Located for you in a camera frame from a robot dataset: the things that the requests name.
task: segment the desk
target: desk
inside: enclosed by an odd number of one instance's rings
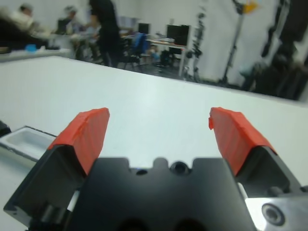
[[[157,157],[192,166],[196,157],[221,157],[208,128],[211,107],[221,106],[243,112],[298,180],[308,184],[308,108],[303,104],[61,57],[1,64],[0,73],[0,118],[12,130],[28,125],[58,135],[79,112],[108,107],[102,157],[125,156],[132,167],[151,167]],[[26,173],[0,161],[0,206]],[[24,230],[3,211],[0,224],[2,230]]]
[[[30,53],[27,51],[13,51],[9,54],[0,54],[0,63],[22,60],[22,59],[48,57],[48,56],[61,56],[65,58],[73,58],[73,54],[69,49],[37,50],[35,53]]]
[[[154,45],[167,46],[169,48],[178,48],[178,49],[182,50],[180,69],[179,69],[179,76],[181,76],[183,68],[184,68],[184,59],[185,59],[185,53],[186,53],[186,46],[177,45],[177,44],[174,44],[174,43],[171,43],[171,42],[163,42],[163,41],[152,40],[152,39],[148,39],[147,41],[151,42]]]

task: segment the metal plate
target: metal plate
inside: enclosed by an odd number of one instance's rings
[[[308,230],[308,196],[295,196],[284,198],[248,198],[246,205],[254,224],[259,231],[307,231]],[[279,209],[284,216],[282,225],[271,224],[263,215],[265,205]],[[272,219],[280,220],[275,209],[270,211]]]

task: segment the person in black clothing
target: person in black clothing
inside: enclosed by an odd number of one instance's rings
[[[115,8],[111,0],[90,0],[92,14],[101,24],[98,46],[106,66],[117,68],[121,56],[120,33],[116,21]]]

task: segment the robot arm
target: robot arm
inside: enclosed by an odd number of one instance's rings
[[[97,158],[108,119],[105,108],[79,114],[4,211],[29,231],[306,230],[307,188],[241,113],[212,108],[209,126],[224,159],[195,159],[192,168],[169,168],[163,158],[150,169]],[[79,198],[69,211],[75,190]]]

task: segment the blue object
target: blue object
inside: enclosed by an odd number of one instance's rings
[[[28,44],[26,45],[26,51],[34,53],[37,51],[37,47],[35,44]]]
[[[135,35],[135,43],[133,44],[133,50],[139,50],[141,54],[145,54],[146,50],[149,49],[150,43],[146,42],[146,34],[137,33]]]

